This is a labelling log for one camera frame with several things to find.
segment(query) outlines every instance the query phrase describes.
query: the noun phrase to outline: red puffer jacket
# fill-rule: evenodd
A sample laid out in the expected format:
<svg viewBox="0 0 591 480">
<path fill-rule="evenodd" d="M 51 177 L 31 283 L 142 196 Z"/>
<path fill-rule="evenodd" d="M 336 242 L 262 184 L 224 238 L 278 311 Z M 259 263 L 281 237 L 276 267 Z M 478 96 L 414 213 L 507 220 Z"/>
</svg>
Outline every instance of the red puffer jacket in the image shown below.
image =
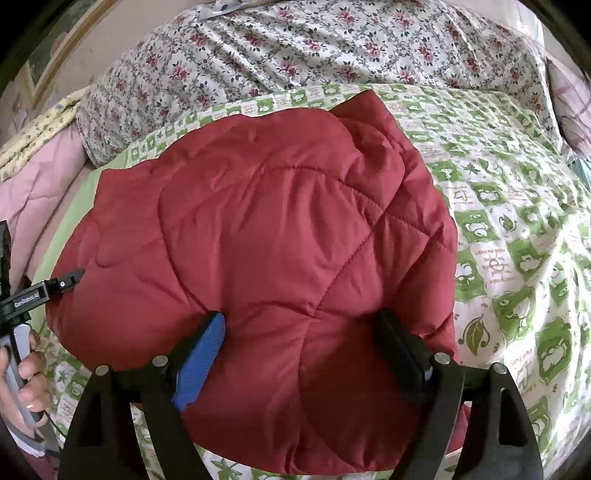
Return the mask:
<svg viewBox="0 0 591 480">
<path fill-rule="evenodd" d="M 232 116 L 102 173 L 54 271 L 85 276 L 47 320 L 89 368 L 128 369 L 219 310 L 226 340 L 183 414 L 197 444 L 271 472 L 390 469 L 418 410 L 368 315 L 392 307 L 456 353 L 456 245 L 418 151 L 373 92 L 330 112 Z M 462 414 L 450 448 L 464 430 Z"/>
</svg>

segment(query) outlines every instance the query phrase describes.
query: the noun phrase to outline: pillow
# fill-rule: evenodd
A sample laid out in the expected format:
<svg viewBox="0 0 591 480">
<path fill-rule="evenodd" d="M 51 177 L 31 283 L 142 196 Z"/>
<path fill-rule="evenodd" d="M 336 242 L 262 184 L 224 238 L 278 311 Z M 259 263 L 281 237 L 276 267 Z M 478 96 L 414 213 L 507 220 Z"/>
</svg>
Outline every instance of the pillow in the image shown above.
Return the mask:
<svg viewBox="0 0 591 480">
<path fill-rule="evenodd" d="M 548 60 L 554 110 L 564 137 L 576 152 L 591 157 L 589 80 L 555 60 Z"/>
</svg>

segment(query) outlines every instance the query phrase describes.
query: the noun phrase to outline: metal screw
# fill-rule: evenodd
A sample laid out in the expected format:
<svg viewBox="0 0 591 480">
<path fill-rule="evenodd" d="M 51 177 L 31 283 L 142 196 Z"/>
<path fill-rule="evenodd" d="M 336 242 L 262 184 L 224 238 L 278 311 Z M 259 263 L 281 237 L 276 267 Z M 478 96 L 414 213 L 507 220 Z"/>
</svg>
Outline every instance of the metal screw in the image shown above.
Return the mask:
<svg viewBox="0 0 591 480">
<path fill-rule="evenodd" d="M 166 355 L 158 355 L 152 359 L 152 365 L 155 367 L 163 367 L 168 363 L 168 357 Z"/>
<path fill-rule="evenodd" d="M 96 367 L 95 374 L 99 377 L 102 377 L 107 373 L 109 373 L 109 367 L 107 367 L 107 365 L 99 365 L 98 367 Z"/>
<path fill-rule="evenodd" d="M 449 355 L 444 352 L 437 352 L 433 355 L 433 358 L 438 364 L 447 365 L 452 359 L 449 358 Z"/>
<path fill-rule="evenodd" d="M 507 367 L 503 364 L 494 364 L 492 368 L 494 368 L 495 372 L 499 375 L 505 375 L 508 372 Z"/>
</svg>

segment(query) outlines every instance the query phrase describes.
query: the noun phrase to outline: green fabric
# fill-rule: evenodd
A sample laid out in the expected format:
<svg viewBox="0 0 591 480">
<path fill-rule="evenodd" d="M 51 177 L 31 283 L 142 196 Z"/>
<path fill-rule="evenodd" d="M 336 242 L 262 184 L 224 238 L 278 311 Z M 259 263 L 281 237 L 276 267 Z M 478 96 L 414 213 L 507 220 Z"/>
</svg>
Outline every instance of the green fabric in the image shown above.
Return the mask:
<svg viewBox="0 0 591 480">
<path fill-rule="evenodd" d="M 384 101 L 419 150 L 457 223 L 454 325 L 459 361 L 473 367 L 495 361 L 507 365 L 528 409 L 548 477 L 591 425 L 591 194 L 558 156 L 532 112 L 498 92 L 401 84 L 313 86 L 189 112 L 134 142 L 107 167 L 156 158 L 189 131 L 228 115 L 260 116 L 304 106 L 330 109 L 366 89 Z M 60 225 L 37 278 L 51 274 L 75 224 L 92 204 L 97 180 L 98 174 L 76 197 L 75 211 Z M 46 374 L 55 386 L 51 415 L 66 431 L 90 372 L 49 329 L 43 328 L 41 336 Z M 150 475 L 160 478 L 145 419 L 132 410 Z M 278 476 L 199 451 L 219 480 Z M 438 478 L 451 478 L 457 457 L 457 452 L 446 456 Z"/>
</svg>

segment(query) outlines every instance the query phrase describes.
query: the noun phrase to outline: blue gripper pad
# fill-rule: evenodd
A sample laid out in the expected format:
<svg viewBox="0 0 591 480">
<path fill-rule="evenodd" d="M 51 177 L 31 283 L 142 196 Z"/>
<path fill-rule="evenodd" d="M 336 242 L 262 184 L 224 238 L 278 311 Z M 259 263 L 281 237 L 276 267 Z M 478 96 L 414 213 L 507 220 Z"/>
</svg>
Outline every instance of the blue gripper pad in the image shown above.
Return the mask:
<svg viewBox="0 0 591 480">
<path fill-rule="evenodd" d="M 209 323 L 178 372 L 177 390 L 173 397 L 173 404 L 178 411 L 182 412 L 187 405 L 197 399 L 225 336 L 226 319 L 221 313 L 218 313 Z"/>
</svg>

